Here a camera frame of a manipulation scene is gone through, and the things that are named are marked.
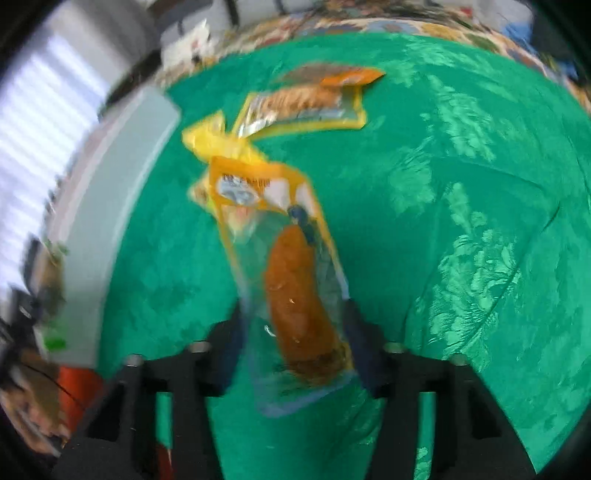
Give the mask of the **orange bread clear bag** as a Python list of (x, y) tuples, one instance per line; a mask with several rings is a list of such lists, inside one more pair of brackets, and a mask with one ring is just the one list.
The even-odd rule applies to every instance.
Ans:
[(215, 156), (191, 195), (217, 223), (263, 414), (293, 414), (346, 386), (349, 284), (308, 177), (279, 162)]

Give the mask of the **yellow peanut snack bag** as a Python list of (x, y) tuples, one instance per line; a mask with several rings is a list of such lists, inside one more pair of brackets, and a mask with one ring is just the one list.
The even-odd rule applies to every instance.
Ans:
[(267, 160), (252, 144), (257, 138), (356, 130), (366, 124), (361, 88), (304, 84), (249, 93), (231, 129), (226, 128), (225, 116), (218, 110), (186, 127), (181, 141), (204, 163), (224, 157), (253, 164)]

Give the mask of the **red gold biscuit pack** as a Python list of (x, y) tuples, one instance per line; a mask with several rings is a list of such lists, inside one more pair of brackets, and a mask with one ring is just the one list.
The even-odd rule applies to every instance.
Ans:
[(73, 433), (85, 411), (103, 390), (104, 380), (94, 370), (61, 366), (58, 393), (64, 423)]

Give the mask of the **green brown snack pack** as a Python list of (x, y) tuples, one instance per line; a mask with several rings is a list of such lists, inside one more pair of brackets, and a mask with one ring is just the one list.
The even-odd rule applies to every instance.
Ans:
[(24, 259), (23, 280), (38, 312), (34, 332), (45, 354), (67, 347), (60, 312), (65, 305), (64, 263), (68, 253), (63, 243), (31, 237)]

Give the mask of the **green embroidered bedspread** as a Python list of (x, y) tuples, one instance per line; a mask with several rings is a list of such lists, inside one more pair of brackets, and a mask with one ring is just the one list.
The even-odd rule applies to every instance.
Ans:
[[(541, 470), (590, 400), (590, 118), (538, 71), (458, 43), (308, 37), (170, 87), (181, 122), (121, 243), (100, 375), (177, 353), (235, 299), (214, 218), (187, 196), (204, 164), (182, 130), (218, 110), (229, 123), (250, 92), (322, 60), (387, 72), (363, 93), (368, 124), (257, 148), (311, 179), (363, 316), (417, 353), (470, 358)], [(224, 477), (363, 479), (382, 403), (354, 381), (266, 418), (246, 358), (211, 401)]]

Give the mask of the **orange brown snack pouch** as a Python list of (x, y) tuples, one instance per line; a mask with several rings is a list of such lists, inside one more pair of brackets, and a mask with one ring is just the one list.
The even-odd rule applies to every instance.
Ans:
[(386, 73), (373, 67), (329, 62), (310, 62), (280, 77), (289, 84), (311, 83), (329, 88), (365, 87), (383, 78)]

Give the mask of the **white plastic bag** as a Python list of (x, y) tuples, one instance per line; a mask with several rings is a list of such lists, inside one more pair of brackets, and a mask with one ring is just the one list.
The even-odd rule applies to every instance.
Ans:
[(212, 57), (216, 41), (211, 36), (211, 27), (207, 19), (197, 23), (175, 42), (161, 49), (161, 65), (164, 70), (179, 66), (189, 66), (195, 61)]

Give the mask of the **floral bed sheet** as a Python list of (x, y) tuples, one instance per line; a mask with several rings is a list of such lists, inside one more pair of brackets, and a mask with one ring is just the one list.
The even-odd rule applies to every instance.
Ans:
[(296, 38), (346, 32), (401, 33), (471, 45), (540, 72), (564, 86), (585, 111), (590, 110), (590, 82), (582, 78), (572, 62), (535, 49), (529, 24), (509, 24), (499, 32), (480, 22), (470, 7), (420, 6), (410, 1), (372, 1), (368, 7), (356, 1), (318, 1), (301, 12), (232, 27), (209, 41), (207, 47), (197, 45), (198, 60), (160, 68), (155, 83), (166, 89), (230, 55), (250, 53)]

